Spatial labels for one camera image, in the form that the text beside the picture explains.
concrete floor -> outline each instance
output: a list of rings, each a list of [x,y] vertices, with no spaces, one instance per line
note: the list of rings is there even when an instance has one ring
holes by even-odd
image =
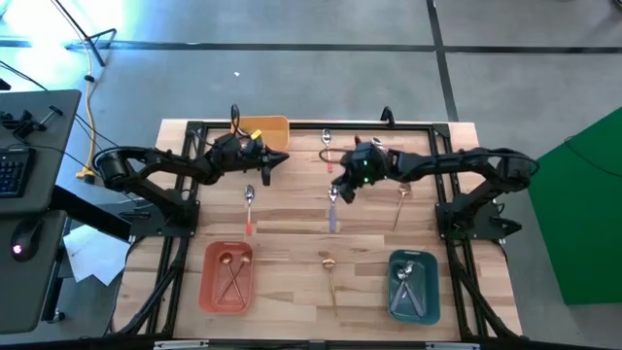
[[[0,58],[48,88],[85,89],[83,52],[53,48],[73,39],[47,1],[30,13],[14,1],[0,39],[33,37],[31,49],[3,48]],[[114,26],[117,39],[145,42],[432,45],[425,0],[108,0],[70,2],[89,33]],[[621,47],[622,12],[607,0],[436,0],[445,45]],[[390,105],[402,121],[447,121],[434,52],[104,51],[92,98],[100,132],[128,145],[152,146],[164,118],[243,114],[291,119],[377,120]],[[620,54],[448,53],[460,121],[475,122],[485,147],[510,147],[537,158],[620,107]],[[14,90],[36,87],[9,72]],[[86,158],[75,126],[69,153]],[[58,184],[95,203],[118,193],[84,185],[66,159]],[[524,334],[537,340],[620,348],[621,305],[565,306],[529,194],[501,198],[504,215],[524,225],[507,240],[509,270]],[[63,288],[67,321],[0,343],[98,336],[114,295],[85,281]]]

wooden table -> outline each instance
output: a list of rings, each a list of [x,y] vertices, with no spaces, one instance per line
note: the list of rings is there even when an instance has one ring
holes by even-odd
[[[156,146],[180,153],[186,120],[164,120]],[[454,150],[478,146],[475,126],[449,123]],[[222,134],[210,131],[208,139]],[[385,146],[430,154],[427,134],[417,131],[361,131],[363,140],[379,137]],[[328,231],[328,186],[341,174],[332,174],[318,158],[324,147],[321,130],[292,130],[290,159],[272,172],[272,185],[264,187],[258,172],[227,173],[214,186],[199,187],[201,214],[191,241],[182,286],[175,337],[271,338],[341,340],[459,340],[449,266],[436,232],[433,206],[437,202],[434,180],[425,177],[412,184],[404,200],[397,228],[391,231],[400,194],[396,182],[384,181],[357,191],[354,203],[337,202],[337,230]],[[331,146],[353,148],[352,131],[333,131]],[[439,150],[443,150],[439,141]],[[175,176],[158,173],[150,178],[164,188]],[[475,188],[481,176],[459,174],[463,192]],[[218,240],[241,240],[246,223],[243,189],[256,189],[253,202],[254,300],[247,313],[218,316],[198,306],[203,255]],[[448,200],[451,191],[446,189]],[[143,240],[131,253],[115,313],[115,325],[127,324],[154,287],[162,239]],[[401,324],[386,305],[386,268],[395,249],[425,250],[439,263],[441,317],[431,327]],[[482,294],[509,328],[521,333],[512,287],[503,254],[488,241],[474,241],[476,271]],[[339,314],[334,316],[328,275],[322,259],[337,261],[334,282]],[[166,295],[160,308],[163,324]],[[465,291],[469,324],[475,331],[472,303]]]

blue tray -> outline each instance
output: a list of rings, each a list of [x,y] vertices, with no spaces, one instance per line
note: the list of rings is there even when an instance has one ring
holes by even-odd
[[[391,303],[401,283],[397,278],[397,270],[406,263],[415,262],[413,271],[407,279],[408,286],[416,299],[421,303],[424,314],[417,315],[415,307],[408,296],[400,298],[395,312],[391,311]],[[396,250],[389,257],[387,270],[387,310],[394,319],[412,324],[434,325],[440,319],[440,294],[438,292],[438,262],[428,252]]]

gold spoon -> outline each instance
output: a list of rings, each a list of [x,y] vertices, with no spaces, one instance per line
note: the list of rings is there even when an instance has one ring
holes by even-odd
[[[334,283],[332,282],[332,270],[337,265],[337,262],[333,259],[324,259],[322,261],[322,266],[328,270],[328,274],[330,275],[330,293],[332,294],[332,307],[334,308],[334,315],[337,316],[337,298],[334,294]]]
[[[393,223],[392,230],[396,230],[397,219],[399,219],[399,211],[401,210],[401,204],[404,201],[404,197],[410,193],[410,183],[399,184],[399,193],[401,193],[401,199],[399,200],[399,205],[397,206],[396,221]]]
[[[231,280],[233,281],[233,285],[235,286],[235,290],[237,291],[237,295],[240,298],[240,302],[242,303],[242,306],[244,306],[244,299],[242,298],[242,293],[240,292],[240,287],[238,287],[237,282],[235,282],[235,275],[233,275],[233,270],[231,270],[231,261],[232,260],[233,260],[233,256],[231,255],[231,253],[224,253],[219,258],[219,261],[221,263],[224,263],[226,265],[226,267],[228,267],[229,274],[231,274]],[[227,290],[227,288],[225,288],[225,290],[221,293],[221,295],[218,298],[218,301],[221,300],[221,298],[225,294],[226,290]]]
[[[240,273],[240,271],[242,270],[242,267],[244,267],[244,264],[251,262],[251,252],[242,253],[240,260],[242,261],[242,263],[240,264],[240,268],[238,268],[237,271],[235,271],[235,274],[233,274],[231,276],[231,279],[226,283],[225,287],[223,288],[223,291],[218,295],[218,298],[216,299],[217,302],[220,301],[221,298],[223,298],[226,291],[229,289],[229,286],[231,286],[231,283],[235,282],[235,278],[237,277],[238,273]]]

orange container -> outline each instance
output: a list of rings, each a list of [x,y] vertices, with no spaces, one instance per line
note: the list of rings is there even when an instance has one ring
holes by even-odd
[[[250,253],[251,262],[242,265],[242,254]],[[240,294],[244,302],[231,284],[223,297],[219,295],[225,289],[225,285],[231,279],[231,274],[226,264],[221,263],[223,254],[231,254],[229,263],[231,270],[235,272],[242,269],[235,277]],[[245,242],[214,242],[205,249],[203,260],[203,276],[201,278],[201,291],[198,296],[198,304],[201,308],[212,314],[235,315],[245,312],[251,303],[253,287],[253,248]]]
[[[274,151],[286,152],[290,146],[290,121],[285,116],[240,117],[240,127],[249,134],[261,130],[261,140]]]

